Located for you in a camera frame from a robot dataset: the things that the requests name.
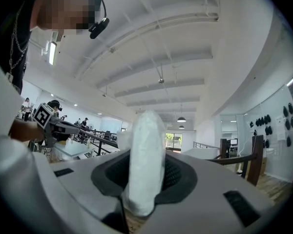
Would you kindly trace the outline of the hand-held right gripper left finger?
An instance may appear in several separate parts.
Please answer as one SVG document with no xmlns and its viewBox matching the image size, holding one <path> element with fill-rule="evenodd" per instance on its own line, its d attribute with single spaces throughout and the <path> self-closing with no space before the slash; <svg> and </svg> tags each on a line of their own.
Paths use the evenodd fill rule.
<svg viewBox="0 0 293 234">
<path fill-rule="evenodd" d="M 105 156 L 50 164 L 41 153 L 34 153 L 39 178 L 46 196 L 62 220 L 102 220 L 123 210 L 121 199 L 104 195 L 92 182 L 94 169 L 125 151 Z"/>
</svg>

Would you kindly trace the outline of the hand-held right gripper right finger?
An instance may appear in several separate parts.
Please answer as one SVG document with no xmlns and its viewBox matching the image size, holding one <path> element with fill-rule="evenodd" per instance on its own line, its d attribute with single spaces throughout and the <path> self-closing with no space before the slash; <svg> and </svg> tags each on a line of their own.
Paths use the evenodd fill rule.
<svg viewBox="0 0 293 234">
<path fill-rule="evenodd" d="M 163 190 L 141 234 L 239 234 L 274 202 L 212 161 L 167 153 Z"/>
</svg>

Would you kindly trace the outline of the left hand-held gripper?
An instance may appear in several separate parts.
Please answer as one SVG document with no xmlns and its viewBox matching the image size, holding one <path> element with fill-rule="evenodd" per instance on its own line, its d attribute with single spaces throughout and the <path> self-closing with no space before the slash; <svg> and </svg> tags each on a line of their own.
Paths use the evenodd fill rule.
<svg viewBox="0 0 293 234">
<path fill-rule="evenodd" d="M 44 139 L 38 141 L 40 147 L 52 148 L 59 141 L 66 141 L 71 135 L 78 134 L 78 126 L 60 119 L 59 102 L 41 103 L 34 113 L 33 120 L 43 130 Z"/>
</svg>

